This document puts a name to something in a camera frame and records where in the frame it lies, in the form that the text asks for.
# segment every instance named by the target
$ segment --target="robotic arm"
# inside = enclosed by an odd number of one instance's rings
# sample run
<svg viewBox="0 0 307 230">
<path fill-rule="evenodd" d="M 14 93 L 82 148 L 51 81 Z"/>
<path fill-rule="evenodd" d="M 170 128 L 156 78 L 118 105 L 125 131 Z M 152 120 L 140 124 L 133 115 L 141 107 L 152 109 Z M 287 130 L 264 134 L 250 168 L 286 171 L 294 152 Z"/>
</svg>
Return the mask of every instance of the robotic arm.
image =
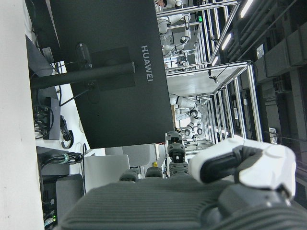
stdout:
<svg viewBox="0 0 307 230">
<path fill-rule="evenodd" d="M 174 5 L 176 9 L 181 9 L 183 8 L 182 1 L 180 0 L 171 0 L 170 1 L 171 5 Z M 166 45 L 163 48 L 163 55 L 169 54 L 171 51 L 174 50 L 182 50 L 184 49 L 184 46 L 186 43 L 191 39 L 191 30 L 189 27 L 189 22 L 190 22 L 191 16 L 189 13 L 187 14 L 176 14 L 176 15 L 171 15 L 167 17 L 160 17 L 158 18 L 158 26 L 159 26 L 159 32 L 161 34 L 165 34 L 167 32 L 167 25 L 174 24 L 180 20 L 184 21 L 185 23 L 185 31 L 184 31 L 184 36 L 181 37 L 180 39 L 180 44 L 178 45 Z"/>
<path fill-rule="evenodd" d="M 191 122 L 188 124 L 188 126 L 185 128 L 184 134 L 187 138 L 192 138 L 193 136 L 193 131 L 194 131 L 194 125 L 197 124 L 197 133 L 199 135 L 202 135 L 203 131 L 201 128 L 201 112 L 198 109 L 198 106 L 195 104 L 194 101 L 184 98 L 184 97 L 179 97 L 175 94 L 170 94 L 169 95 L 171 105 L 178 104 L 182 107 L 187 107 L 189 108 L 189 115 Z"/>
<path fill-rule="evenodd" d="M 257 189 L 283 190 L 295 195 L 295 155 L 288 147 L 229 138 L 190 160 L 189 173 L 209 183 L 234 174 L 235 181 Z"/>
</svg>

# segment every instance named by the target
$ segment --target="computer monitor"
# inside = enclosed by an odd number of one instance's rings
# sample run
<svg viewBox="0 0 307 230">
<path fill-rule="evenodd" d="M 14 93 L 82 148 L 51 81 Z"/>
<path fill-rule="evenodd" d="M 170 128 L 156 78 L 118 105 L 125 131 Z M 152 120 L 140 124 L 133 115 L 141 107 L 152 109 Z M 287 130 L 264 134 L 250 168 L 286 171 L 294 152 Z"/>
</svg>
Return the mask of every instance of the computer monitor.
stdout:
<svg viewBox="0 0 307 230">
<path fill-rule="evenodd" d="M 135 65 L 133 74 L 71 84 L 74 95 L 93 85 L 75 99 L 90 147 L 164 142 L 174 126 L 154 1 L 51 0 L 50 6 L 63 60 L 79 62 L 68 72 Z M 80 44 L 91 61 L 80 61 Z"/>
</svg>

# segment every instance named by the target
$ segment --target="desk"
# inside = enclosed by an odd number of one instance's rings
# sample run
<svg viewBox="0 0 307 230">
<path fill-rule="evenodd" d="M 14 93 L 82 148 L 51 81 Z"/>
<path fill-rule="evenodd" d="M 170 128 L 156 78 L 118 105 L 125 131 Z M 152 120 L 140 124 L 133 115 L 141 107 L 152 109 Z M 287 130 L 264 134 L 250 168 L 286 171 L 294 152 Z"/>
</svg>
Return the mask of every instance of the desk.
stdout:
<svg viewBox="0 0 307 230">
<path fill-rule="evenodd" d="M 0 4 L 0 229 L 44 229 L 23 1 Z"/>
</svg>

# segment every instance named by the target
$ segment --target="fluorescent light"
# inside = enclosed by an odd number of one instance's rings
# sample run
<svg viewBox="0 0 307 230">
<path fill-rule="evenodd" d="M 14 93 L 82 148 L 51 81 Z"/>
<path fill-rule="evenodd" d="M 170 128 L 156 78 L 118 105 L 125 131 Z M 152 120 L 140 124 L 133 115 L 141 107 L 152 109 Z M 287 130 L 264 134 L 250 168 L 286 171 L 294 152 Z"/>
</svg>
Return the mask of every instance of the fluorescent light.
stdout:
<svg viewBox="0 0 307 230">
<path fill-rule="evenodd" d="M 222 50 L 225 49 L 226 45 L 228 44 L 228 42 L 230 41 L 231 39 L 231 33 L 227 36 L 227 38 L 225 39 L 223 45 L 222 45 Z"/>
<path fill-rule="evenodd" d="M 249 7 L 250 7 L 250 5 L 252 4 L 253 1 L 254 1 L 254 0 L 248 0 L 248 1 L 246 2 L 245 6 L 243 7 L 243 10 L 242 10 L 241 13 L 240 13 L 241 18 L 244 17 L 244 15 L 245 15 L 246 12 L 248 11 L 248 9 L 249 9 Z"/>
<path fill-rule="evenodd" d="M 216 57 L 214 58 L 214 60 L 213 60 L 213 62 L 212 62 L 212 66 L 214 66 L 214 65 L 216 64 L 217 59 L 219 59 L 218 56 L 216 56 Z"/>
</svg>

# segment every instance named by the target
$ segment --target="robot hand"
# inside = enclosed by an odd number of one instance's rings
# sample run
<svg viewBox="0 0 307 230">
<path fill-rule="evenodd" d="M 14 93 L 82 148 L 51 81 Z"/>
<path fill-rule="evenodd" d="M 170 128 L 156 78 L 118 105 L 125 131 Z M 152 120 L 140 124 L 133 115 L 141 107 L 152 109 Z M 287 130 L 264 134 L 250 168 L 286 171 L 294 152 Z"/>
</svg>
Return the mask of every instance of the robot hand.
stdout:
<svg viewBox="0 0 307 230">
<path fill-rule="evenodd" d="M 236 136 L 197 154 L 189 174 L 209 183 L 234 174 L 235 181 L 258 189 L 282 189 L 295 195 L 295 155 L 282 145 L 245 140 Z"/>
</svg>

